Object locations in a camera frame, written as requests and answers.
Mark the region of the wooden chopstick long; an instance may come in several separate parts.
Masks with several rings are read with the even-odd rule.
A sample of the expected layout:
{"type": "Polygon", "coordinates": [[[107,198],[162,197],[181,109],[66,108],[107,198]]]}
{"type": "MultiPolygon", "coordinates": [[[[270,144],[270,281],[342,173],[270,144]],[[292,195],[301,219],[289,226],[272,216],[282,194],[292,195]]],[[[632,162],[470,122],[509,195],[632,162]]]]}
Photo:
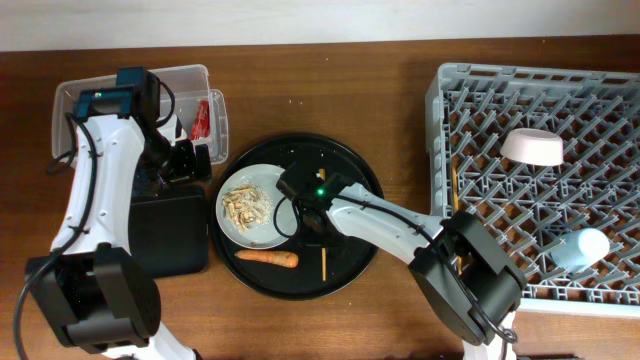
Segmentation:
{"type": "MultiPolygon", "coordinates": [[[[318,177],[322,180],[326,180],[326,171],[324,168],[320,168],[318,170],[318,177]]],[[[325,247],[321,248],[321,269],[322,269],[322,281],[327,281],[327,249],[325,247]]]]}

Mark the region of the red snack wrapper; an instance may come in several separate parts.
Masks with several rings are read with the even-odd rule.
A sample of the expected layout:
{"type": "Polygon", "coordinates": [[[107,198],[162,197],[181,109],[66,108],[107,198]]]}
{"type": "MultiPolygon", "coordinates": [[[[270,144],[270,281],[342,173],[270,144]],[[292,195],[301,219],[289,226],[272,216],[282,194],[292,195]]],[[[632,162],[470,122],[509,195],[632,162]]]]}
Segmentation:
{"type": "Polygon", "coordinates": [[[210,134],[210,111],[209,102],[207,100],[200,100],[198,103],[198,110],[194,123],[191,128],[190,139],[199,140],[206,138],[210,134]]]}

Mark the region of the orange carrot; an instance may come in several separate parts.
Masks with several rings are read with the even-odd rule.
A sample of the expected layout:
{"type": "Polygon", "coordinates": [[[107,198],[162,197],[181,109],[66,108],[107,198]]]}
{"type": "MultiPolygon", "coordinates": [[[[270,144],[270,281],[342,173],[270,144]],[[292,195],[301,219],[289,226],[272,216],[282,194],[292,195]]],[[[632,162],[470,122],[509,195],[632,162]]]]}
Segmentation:
{"type": "Polygon", "coordinates": [[[272,264],[285,268],[295,268],[299,263],[299,257],[288,251],[269,250],[240,250],[235,257],[245,261],[272,264]]]}

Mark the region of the grey plate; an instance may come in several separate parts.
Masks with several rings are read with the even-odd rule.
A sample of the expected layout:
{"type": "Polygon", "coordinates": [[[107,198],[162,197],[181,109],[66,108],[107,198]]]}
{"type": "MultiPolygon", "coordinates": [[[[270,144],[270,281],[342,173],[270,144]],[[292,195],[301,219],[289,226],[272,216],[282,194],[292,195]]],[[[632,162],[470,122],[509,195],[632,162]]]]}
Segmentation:
{"type": "Polygon", "coordinates": [[[221,231],[236,245],[248,249],[263,250],[275,248],[293,235],[297,223],[291,202],[276,188],[276,182],[284,169],[270,164],[257,164],[244,167],[231,175],[222,185],[215,203],[215,215],[221,231]],[[242,183],[249,182],[262,187],[273,201],[271,221],[266,225],[255,226],[239,233],[234,225],[225,218],[220,203],[224,193],[242,183]]]}

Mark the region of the rice and food scraps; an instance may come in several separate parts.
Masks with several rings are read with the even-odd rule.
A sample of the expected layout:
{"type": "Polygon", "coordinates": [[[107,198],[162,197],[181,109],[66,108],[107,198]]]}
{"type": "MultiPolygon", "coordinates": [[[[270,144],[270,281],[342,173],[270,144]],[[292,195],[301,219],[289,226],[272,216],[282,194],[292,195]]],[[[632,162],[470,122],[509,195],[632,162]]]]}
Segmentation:
{"type": "Polygon", "coordinates": [[[224,193],[220,200],[224,216],[239,233],[271,221],[273,201],[260,186],[245,182],[224,193]]]}

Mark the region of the pink bowl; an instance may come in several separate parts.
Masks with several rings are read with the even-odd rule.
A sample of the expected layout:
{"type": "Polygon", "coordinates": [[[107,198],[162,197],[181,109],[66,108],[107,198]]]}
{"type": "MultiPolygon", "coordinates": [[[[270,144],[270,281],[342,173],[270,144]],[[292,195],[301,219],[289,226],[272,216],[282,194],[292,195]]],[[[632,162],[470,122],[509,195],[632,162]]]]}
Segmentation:
{"type": "Polygon", "coordinates": [[[563,152],[560,136],[532,128],[510,131],[500,149],[500,154],[509,160],[535,166],[559,166],[563,152]]]}

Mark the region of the blue cup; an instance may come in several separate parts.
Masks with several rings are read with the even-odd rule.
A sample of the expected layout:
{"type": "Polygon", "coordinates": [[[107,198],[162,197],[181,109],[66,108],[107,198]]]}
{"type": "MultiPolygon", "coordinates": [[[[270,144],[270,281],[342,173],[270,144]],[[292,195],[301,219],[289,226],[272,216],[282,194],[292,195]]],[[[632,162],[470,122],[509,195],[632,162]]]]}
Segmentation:
{"type": "Polygon", "coordinates": [[[609,238],[595,228],[584,228],[563,234],[550,257],[569,273],[579,273],[603,259],[610,251],[609,238]]]}

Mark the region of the wooden chopstick short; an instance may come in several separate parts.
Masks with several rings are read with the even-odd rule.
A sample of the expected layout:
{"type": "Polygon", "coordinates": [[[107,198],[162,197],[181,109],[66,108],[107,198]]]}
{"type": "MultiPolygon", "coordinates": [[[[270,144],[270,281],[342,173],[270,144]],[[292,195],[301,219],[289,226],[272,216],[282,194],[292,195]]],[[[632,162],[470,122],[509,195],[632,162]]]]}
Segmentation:
{"type": "MultiPolygon", "coordinates": [[[[451,176],[452,176],[452,179],[451,179],[452,209],[453,209],[453,213],[457,213],[460,209],[459,195],[458,195],[458,177],[457,177],[458,175],[453,165],[451,166],[451,176]]],[[[461,275],[463,270],[463,258],[460,256],[457,259],[456,268],[457,268],[458,274],[461,275]]]]}

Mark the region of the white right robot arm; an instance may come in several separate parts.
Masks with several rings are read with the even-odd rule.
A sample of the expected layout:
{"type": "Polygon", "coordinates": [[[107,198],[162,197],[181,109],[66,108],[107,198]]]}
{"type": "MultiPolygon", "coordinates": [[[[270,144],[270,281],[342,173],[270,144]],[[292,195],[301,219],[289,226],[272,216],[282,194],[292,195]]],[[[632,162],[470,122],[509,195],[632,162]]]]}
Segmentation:
{"type": "Polygon", "coordinates": [[[439,320],[472,346],[518,342],[506,319],[520,306],[524,274],[482,222],[464,211],[449,218],[386,201],[358,183],[322,186],[291,199],[325,226],[367,241],[407,265],[439,320]]]}

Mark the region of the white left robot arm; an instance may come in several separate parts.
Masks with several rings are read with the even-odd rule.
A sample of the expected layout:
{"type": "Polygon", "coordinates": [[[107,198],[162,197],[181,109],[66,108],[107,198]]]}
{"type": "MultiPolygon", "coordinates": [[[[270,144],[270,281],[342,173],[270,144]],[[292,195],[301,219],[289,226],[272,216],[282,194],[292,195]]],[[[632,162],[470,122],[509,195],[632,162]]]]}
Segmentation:
{"type": "Polygon", "coordinates": [[[129,209],[137,168],[167,185],[207,179],[209,154],[188,139],[170,143],[159,131],[164,82],[144,80],[85,90],[68,113],[77,132],[77,165],[63,224],[48,256],[29,260],[13,320],[26,356],[21,314],[33,296],[57,340],[112,359],[197,359],[161,321],[153,278],[134,261],[129,209]]]}

